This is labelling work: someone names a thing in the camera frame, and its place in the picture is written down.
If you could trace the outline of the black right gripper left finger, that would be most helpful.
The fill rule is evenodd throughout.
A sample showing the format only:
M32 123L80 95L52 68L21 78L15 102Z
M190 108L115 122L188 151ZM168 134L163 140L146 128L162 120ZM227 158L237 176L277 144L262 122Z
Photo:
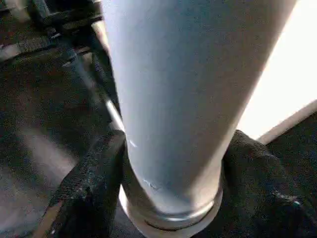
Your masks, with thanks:
M62 206L50 238L110 236L122 181L125 134L113 130L97 138L87 154L62 180L49 207Z

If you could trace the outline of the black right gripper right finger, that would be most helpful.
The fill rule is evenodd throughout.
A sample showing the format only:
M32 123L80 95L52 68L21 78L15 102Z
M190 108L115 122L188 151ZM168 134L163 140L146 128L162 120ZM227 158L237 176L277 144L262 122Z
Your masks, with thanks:
M316 208L263 144L237 130L223 162L236 238L317 236Z

